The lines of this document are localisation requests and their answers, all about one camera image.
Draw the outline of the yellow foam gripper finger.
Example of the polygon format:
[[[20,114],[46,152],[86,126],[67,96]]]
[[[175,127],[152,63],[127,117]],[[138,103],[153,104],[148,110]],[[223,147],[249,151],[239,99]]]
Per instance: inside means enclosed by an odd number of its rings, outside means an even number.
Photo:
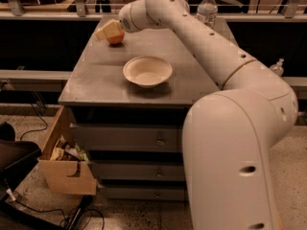
[[[121,24],[119,21],[111,19],[107,21],[102,27],[100,27],[95,35],[99,40],[104,40],[108,38],[112,38],[115,36],[119,36],[123,32]]]

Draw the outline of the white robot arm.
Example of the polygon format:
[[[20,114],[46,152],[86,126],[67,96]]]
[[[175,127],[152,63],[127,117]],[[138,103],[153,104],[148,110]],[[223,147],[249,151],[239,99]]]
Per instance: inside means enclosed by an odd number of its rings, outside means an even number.
[[[269,150],[295,124],[294,90],[272,70],[190,14],[184,0],[137,0],[97,31],[168,28],[219,91],[190,108],[182,151],[194,230],[279,230]]]

